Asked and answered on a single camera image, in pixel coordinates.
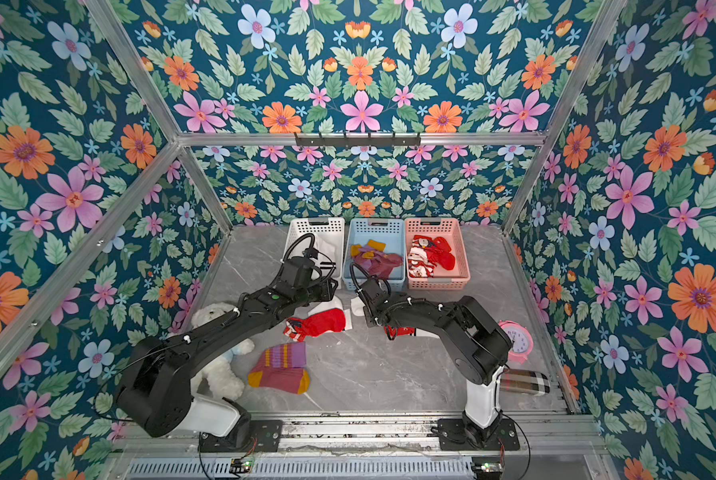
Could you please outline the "purple striped sock bottom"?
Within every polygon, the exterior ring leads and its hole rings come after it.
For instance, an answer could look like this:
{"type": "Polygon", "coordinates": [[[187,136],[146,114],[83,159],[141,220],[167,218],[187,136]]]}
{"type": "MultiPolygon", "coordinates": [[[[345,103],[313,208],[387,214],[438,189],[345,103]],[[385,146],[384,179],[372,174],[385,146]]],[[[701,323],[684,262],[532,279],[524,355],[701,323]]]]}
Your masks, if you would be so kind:
{"type": "Polygon", "coordinates": [[[393,271],[402,264],[402,257],[395,253],[378,250],[359,252],[353,261],[369,275],[389,280],[393,271]]]}

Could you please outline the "red white striped santa sock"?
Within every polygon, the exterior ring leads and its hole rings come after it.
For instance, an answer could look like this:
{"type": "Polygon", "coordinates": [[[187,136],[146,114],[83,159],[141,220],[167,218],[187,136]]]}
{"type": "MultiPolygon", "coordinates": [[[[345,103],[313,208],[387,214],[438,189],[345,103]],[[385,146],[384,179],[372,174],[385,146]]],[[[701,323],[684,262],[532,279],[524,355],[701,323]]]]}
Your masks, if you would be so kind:
{"type": "Polygon", "coordinates": [[[432,240],[424,236],[416,236],[412,239],[411,246],[407,253],[407,270],[410,278],[430,278],[435,266],[428,257],[428,248],[432,240]]]}

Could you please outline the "plain red sock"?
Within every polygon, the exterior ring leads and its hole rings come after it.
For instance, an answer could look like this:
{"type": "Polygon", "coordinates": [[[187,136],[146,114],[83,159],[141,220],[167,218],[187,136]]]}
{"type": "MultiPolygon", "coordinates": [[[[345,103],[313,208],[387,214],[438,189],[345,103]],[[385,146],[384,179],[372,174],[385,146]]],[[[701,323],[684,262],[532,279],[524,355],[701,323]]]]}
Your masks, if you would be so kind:
{"type": "Polygon", "coordinates": [[[443,237],[419,237],[420,247],[425,252],[426,263],[430,266],[452,271],[456,266],[456,259],[452,247],[443,237]]]}

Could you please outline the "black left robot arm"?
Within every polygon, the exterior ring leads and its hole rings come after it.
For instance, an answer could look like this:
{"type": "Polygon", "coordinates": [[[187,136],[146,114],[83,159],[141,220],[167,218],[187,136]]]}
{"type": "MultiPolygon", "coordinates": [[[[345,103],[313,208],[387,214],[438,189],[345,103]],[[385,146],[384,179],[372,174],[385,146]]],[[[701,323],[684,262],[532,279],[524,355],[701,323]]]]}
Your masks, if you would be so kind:
{"type": "Polygon", "coordinates": [[[152,437],[192,431],[245,438],[246,411],[229,399],[191,392],[191,381],[212,361],[242,341],[269,330],[295,311],[334,298],[338,281],[309,258],[282,262],[269,285],[241,297],[227,313],[186,333],[161,340],[147,337],[122,371],[114,400],[128,420],[152,437]]]}

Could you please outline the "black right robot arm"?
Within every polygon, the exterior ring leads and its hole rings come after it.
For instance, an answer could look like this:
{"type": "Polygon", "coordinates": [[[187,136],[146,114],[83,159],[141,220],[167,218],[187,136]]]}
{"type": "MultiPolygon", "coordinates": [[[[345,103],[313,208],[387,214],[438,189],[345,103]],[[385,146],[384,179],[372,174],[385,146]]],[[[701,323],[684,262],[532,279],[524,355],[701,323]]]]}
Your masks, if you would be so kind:
{"type": "Polygon", "coordinates": [[[389,340],[421,331],[436,336],[467,381],[463,412],[465,428],[488,435],[501,420],[501,376],[513,342],[472,296],[436,302],[392,291],[389,283],[371,277],[357,284],[367,324],[383,328],[389,340]]]}

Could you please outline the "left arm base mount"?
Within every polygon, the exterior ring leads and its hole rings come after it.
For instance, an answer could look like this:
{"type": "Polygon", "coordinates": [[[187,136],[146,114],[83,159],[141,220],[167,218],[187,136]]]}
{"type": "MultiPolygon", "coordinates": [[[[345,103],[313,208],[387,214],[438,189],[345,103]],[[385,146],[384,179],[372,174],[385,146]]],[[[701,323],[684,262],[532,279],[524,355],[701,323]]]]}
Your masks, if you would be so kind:
{"type": "Polygon", "coordinates": [[[282,439],[283,422],[280,420],[242,420],[225,437],[201,433],[200,453],[253,453],[277,452],[282,439]]]}

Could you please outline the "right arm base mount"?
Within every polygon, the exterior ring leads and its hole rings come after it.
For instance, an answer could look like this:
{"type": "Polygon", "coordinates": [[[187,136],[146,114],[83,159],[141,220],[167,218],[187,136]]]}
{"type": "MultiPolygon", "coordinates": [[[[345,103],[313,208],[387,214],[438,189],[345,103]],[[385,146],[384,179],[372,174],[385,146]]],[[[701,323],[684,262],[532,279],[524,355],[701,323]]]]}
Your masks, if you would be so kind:
{"type": "Polygon", "coordinates": [[[433,436],[438,438],[443,451],[518,451],[521,434],[515,422],[498,416],[488,427],[481,428],[466,416],[461,418],[441,418],[431,428],[433,436]]]}

